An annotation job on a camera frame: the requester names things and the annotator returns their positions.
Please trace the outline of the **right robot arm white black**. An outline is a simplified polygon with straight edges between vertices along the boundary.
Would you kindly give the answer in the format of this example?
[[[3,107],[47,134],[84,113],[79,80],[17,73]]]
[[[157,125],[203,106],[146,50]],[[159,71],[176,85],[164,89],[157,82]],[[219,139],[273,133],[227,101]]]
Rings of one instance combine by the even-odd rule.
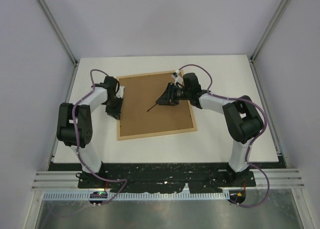
[[[219,185],[241,186],[249,175],[247,163],[250,143],[264,128],[264,122],[250,97],[244,95],[236,99],[212,96],[202,89],[198,77],[190,72],[180,76],[172,74],[174,82],[169,82],[163,94],[155,101],[159,106],[177,106],[180,101],[189,101],[198,109],[222,114],[227,130],[233,139],[231,156],[225,172],[218,176]]]

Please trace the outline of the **wooden picture frame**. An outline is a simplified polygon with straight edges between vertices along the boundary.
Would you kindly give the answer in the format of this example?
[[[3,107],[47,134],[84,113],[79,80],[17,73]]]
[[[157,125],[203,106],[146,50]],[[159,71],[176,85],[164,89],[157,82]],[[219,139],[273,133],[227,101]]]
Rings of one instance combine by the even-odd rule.
[[[157,105],[156,100],[173,83],[172,71],[143,73],[118,77],[124,86],[117,140],[133,140],[197,131],[190,103],[183,100],[176,106]]]

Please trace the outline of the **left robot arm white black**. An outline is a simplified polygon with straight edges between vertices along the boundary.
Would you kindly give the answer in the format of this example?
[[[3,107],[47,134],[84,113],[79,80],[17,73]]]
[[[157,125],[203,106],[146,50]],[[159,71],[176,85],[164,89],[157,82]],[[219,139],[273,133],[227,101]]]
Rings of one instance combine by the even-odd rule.
[[[82,166],[82,175],[89,176],[89,182],[102,188],[107,179],[103,163],[98,158],[91,143],[93,137],[92,113],[105,106],[108,116],[119,120],[124,100],[124,87],[112,76],[104,81],[93,83],[88,94],[76,103],[64,102],[59,106],[56,137],[71,148]]]

